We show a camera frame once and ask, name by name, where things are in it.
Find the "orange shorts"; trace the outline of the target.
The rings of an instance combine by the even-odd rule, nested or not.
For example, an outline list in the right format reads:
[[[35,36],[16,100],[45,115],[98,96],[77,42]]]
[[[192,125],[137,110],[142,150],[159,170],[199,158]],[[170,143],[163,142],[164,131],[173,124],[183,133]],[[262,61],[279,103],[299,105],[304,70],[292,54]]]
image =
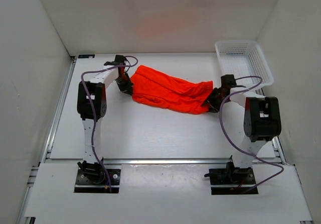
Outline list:
[[[193,115],[209,110],[204,101],[213,90],[212,81],[192,83],[144,65],[137,68],[131,81],[132,99],[137,103]]]

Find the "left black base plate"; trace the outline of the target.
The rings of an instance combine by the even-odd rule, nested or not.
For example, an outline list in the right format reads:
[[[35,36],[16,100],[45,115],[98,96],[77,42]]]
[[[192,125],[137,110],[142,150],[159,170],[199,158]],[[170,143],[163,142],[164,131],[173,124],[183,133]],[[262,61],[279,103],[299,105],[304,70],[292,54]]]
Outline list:
[[[104,193],[104,194],[117,194],[119,193],[120,179],[121,179],[121,169],[107,169],[110,180],[111,180],[111,189],[107,185],[107,177],[105,173],[102,173],[102,176],[98,180],[89,179],[81,169],[78,170],[74,193]]]

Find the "aluminium front rail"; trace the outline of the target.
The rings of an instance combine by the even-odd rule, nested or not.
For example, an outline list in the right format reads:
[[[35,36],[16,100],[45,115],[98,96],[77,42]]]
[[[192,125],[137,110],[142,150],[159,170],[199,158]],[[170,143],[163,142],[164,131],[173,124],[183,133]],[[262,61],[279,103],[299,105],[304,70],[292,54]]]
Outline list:
[[[282,163],[280,157],[263,158],[264,161],[271,163]],[[77,163],[80,159],[51,159],[47,158],[43,163]],[[225,164],[229,161],[229,158],[188,158],[188,159],[104,159],[105,165],[171,165],[171,164]]]

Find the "white plastic basket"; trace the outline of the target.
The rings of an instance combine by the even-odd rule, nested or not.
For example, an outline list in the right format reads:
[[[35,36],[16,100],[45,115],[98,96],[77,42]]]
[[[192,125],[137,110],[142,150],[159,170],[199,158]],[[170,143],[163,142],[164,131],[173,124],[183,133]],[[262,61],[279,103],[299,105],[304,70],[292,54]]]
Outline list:
[[[215,43],[221,74],[233,74],[240,85],[251,87],[259,82],[255,88],[271,86],[274,78],[266,62],[259,44],[253,40],[222,40]]]

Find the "black corner label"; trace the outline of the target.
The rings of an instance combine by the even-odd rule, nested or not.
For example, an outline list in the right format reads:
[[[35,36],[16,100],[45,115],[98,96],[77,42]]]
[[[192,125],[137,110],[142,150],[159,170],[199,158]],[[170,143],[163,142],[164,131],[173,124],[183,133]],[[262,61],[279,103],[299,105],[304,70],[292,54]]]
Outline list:
[[[78,59],[90,59],[95,58],[95,54],[80,54],[78,55]]]

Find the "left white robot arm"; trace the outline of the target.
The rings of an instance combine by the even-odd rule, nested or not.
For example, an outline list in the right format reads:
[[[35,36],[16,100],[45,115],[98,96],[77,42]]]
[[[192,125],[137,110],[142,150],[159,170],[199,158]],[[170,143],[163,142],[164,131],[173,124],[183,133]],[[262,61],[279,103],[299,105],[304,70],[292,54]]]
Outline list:
[[[101,124],[107,113],[106,90],[113,82],[120,92],[132,95],[133,83],[128,70],[138,64],[130,64],[129,56],[116,55],[107,61],[100,70],[85,71],[80,75],[77,95],[77,113],[84,129],[84,157],[78,163],[83,175],[94,184],[111,186],[111,177],[103,164],[101,154]]]

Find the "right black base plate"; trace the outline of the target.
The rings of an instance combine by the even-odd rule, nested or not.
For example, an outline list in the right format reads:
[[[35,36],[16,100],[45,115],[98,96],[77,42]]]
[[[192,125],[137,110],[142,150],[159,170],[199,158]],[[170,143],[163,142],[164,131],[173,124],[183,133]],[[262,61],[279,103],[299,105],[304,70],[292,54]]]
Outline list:
[[[258,194],[253,170],[247,173],[231,173],[226,168],[209,169],[204,175],[210,180],[211,195]]]

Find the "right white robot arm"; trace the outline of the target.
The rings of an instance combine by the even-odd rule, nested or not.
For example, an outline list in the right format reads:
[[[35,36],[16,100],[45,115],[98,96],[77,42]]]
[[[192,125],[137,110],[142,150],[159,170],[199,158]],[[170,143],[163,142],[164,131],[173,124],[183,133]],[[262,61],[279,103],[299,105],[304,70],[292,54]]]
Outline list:
[[[256,78],[258,83],[247,88],[237,84],[233,74],[221,76],[221,86],[214,88],[202,105],[208,105],[213,113],[219,114],[223,134],[239,155],[231,156],[226,164],[225,177],[228,182],[236,184],[252,169],[252,161],[258,159],[260,149],[281,132],[279,103],[276,97],[258,95],[253,90],[258,87],[263,78],[260,76],[245,76],[239,79]],[[228,102],[237,103],[244,108],[243,130],[245,137],[241,147],[233,143],[228,136],[223,123],[223,108]]]

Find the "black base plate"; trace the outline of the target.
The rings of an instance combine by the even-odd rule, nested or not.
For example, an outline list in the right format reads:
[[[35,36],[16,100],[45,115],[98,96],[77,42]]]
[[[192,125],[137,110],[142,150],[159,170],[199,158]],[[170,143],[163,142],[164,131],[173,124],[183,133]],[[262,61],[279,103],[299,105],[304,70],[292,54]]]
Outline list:
[[[104,194],[117,194],[119,193],[120,179],[121,179],[121,169],[107,169],[110,180],[111,180],[111,189],[107,185],[107,177],[105,173],[102,173],[102,176],[98,180],[89,179],[81,169],[78,170],[74,193],[104,193]]]
[[[209,169],[204,175],[210,180],[211,195],[258,194],[253,170],[247,173],[231,173],[226,168]]]

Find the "aluminium left rail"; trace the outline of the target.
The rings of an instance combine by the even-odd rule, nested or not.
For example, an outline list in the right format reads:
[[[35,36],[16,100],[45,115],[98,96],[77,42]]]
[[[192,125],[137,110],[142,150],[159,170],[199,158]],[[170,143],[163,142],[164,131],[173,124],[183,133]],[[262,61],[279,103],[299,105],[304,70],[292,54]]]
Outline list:
[[[56,131],[58,129],[58,125],[59,125],[59,121],[60,121],[60,117],[61,117],[61,113],[63,110],[63,106],[64,106],[64,102],[67,96],[67,92],[68,92],[68,88],[72,79],[72,75],[73,75],[73,71],[75,68],[75,64],[77,61],[77,56],[72,56],[71,57],[71,62],[66,74],[66,77],[64,79],[63,85],[62,85],[62,90],[61,93],[59,95],[59,100],[56,106],[56,110],[53,116],[53,120],[52,123],[50,125],[50,129],[49,132],[47,134],[47,138],[46,141],[44,143],[44,147],[43,147],[43,151],[42,154],[40,156],[40,160],[39,160],[39,164],[40,163],[45,163],[46,162],[46,158],[47,158],[47,154],[51,151],[52,149],[52,145],[55,139],[55,135],[56,135]]]

